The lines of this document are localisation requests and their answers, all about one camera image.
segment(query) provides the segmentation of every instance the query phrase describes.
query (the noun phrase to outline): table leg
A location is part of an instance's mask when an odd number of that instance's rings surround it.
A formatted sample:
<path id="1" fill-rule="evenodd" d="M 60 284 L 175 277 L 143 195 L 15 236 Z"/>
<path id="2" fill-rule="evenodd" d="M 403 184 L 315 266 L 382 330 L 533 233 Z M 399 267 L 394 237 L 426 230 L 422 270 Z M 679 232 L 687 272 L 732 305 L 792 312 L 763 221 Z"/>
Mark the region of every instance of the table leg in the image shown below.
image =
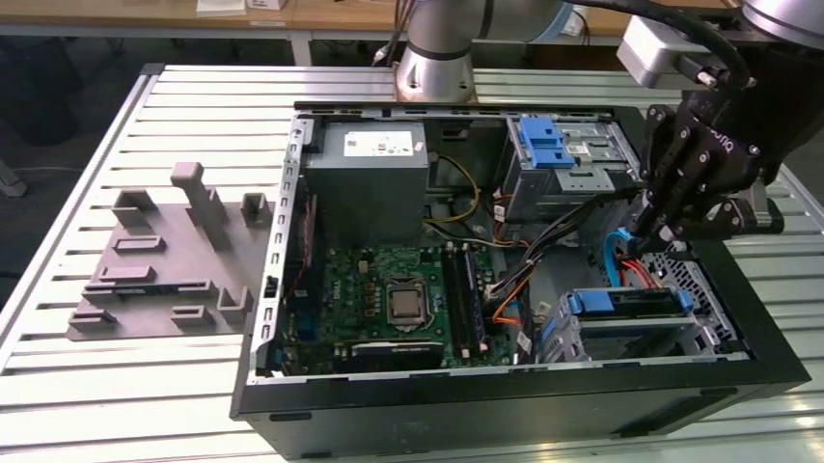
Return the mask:
<path id="1" fill-rule="evenodd" d="M 0 160 L 0 192 L 12 198 L 26 194 L 26 183 L 3 160 Z"/>
<path id="2" fill-rule="evenodd" d="M 293 43 L 293 55 L 295 56 L 295 66 L 311 66 L 311 32 L 290 31 L 289 40 Z"/>

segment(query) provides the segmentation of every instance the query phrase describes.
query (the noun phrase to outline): white label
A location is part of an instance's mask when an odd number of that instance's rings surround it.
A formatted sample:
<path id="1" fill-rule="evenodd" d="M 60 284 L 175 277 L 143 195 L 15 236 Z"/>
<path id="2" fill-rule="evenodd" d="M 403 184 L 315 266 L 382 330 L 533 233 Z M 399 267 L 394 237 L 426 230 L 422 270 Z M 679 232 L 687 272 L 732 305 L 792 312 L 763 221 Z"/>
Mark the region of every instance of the white label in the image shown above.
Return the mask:
<path id="1" fill-rule="evenodd" d="M 497 205 L 492 209 L 492 212 L 494 213 L 494 221 L 504 222 L 506 219 L 506 207 L 504 207 L 502 205 Z"/>
<path id="2" fill-rule="evenodd" d="M 586 145 L 566 145 L 566 152 L 569 154 L 590 154 L 590 149 Z"/>
<path id="3" fill-rule="evenodd" d="M 249 21 L 249 25 L 258 27 L 286 27 L 283 21 Z"/>
<path id="4" fill-rule="evenodd" d="M 247 5 L 250 8 L 263 8 L 267 10 L 281 10 L 286 4 L 282 0 L 249 0 Z"/>
<path id="5" fill-rule="evenodd" d="M 411 132 L 349 132 L 343 156 L 413 156 Z"/>
<path id="6" fill-rule="evenodd" d="M 524 331 L 518 332 L 518 345 L 525 352 L 532 352 L 532 340 L 529 340 L 529 336 L 524 334 Z"/>

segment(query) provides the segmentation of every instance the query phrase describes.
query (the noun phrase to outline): yellow wire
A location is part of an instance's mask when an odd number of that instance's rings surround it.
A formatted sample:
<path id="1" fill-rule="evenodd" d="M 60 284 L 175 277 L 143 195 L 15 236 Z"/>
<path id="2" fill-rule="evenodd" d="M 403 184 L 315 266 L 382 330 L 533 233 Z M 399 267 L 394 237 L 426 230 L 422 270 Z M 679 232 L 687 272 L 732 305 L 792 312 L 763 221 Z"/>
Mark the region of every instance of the yellow wire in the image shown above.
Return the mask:
<path id="1" fill-rule="evenodd" d="M 424 219 L 424 222 L 426 222 L 428 224 L 433 224 L 433 223 L 442 224 L 445 222 L 458 222 L 458 221 L 464 220 L 465 218 L 468 218 L 470 215 L 473 215 L 476 213 L 476 209 L 478 209 L 478 204 L 481 204 L 481 189 L 478 188 L 478 184 L 476 183 L 476 179 L 473 178 L 473 176 L 469 173 L 469 171 L 466 169 L 464 169 L 464 166 L 461 166 L 458 161 L 452 159 L 445 154 L 438 154 L 438 157 L 442 157 L 446 161 L 449 161 L 449 164 L 452 164 L 454 166 L 454 168 L 458 171 L 461 171 L 461 174 L 464 174 L 464 176 L 466 177 L 469 182 L 473 184 L 473 191 L 476 192 L 476 199 L 473 200 L 473 206 L 469 208 L 469 210 L 466 212 L 464 212 L 462 214 L 458 214 L 458 215 L 456 215 L 453 217 L 444 217 L 444 218 L 440 218 L 440 219 Z"/>

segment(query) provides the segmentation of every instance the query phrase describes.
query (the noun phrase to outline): blue cable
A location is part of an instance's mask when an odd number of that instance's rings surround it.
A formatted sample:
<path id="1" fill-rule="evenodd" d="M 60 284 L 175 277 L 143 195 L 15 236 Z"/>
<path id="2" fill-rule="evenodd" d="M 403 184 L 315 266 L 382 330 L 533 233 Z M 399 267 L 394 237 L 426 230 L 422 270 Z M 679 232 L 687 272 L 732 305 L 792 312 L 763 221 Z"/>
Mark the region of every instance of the blue cable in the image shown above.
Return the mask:
<path id="1" fill-rule="evenodd" d="M 604 268 L 606 269 L 606 278 L 612 287 L 621 286 L 621 278 L 618 278 L 618 270 L 616 264 L 616 240 L 621 239 L 626 243 L 632 241 L 632 234 L 624 227 L 610 232 L 604 239 Z"/>

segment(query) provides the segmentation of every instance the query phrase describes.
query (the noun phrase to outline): open computer tower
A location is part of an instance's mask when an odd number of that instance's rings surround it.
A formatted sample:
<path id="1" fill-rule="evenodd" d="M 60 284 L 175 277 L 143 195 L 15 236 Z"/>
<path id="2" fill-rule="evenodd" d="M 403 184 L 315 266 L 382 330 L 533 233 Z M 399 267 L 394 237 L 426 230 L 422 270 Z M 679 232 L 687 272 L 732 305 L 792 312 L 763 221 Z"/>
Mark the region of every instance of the open computer tower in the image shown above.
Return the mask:
<path id="1" fill-rule="evenodd" d="M 723 242 L 622 259 L 643 131 L 297 105 L 233 397 L 285 458 L 665 434 L 808 380 Z"/>

